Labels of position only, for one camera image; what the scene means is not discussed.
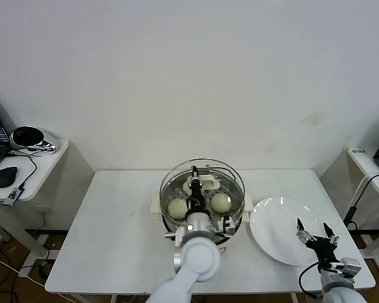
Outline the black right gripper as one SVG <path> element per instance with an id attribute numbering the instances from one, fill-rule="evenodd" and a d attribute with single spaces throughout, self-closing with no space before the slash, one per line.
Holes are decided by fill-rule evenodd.
<path id="1" fill-rule="evenodd" d="M 304 229 L 302 221 L 298 218 L 296 235 L 307 248 L 315 252 L 319 263 L 335 263 L 337 258 L 334 251 L 337 248 L 339 236 L 336 236 L 334 231 L 325 222 L 323 222 L 323 227 L 327 238 L 316 237 L 315 239 L 313 235 Z"/>

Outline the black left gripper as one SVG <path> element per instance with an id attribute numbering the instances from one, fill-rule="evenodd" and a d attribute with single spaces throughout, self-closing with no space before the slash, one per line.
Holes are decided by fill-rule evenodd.
<path id="1" fill-rule="evenodd" d="M 190 213 L 206 213 L 207 209 L 205 197 L 202 195 L 202 192 L 200 190 L 195 190 L 202 188 L 202 181 L 198 172 L 198 168 L 195 165 L 192 166 L 189 188 L 192 189 L 192 191 L 190 197 L 186 200 L 188 211 Z"/>

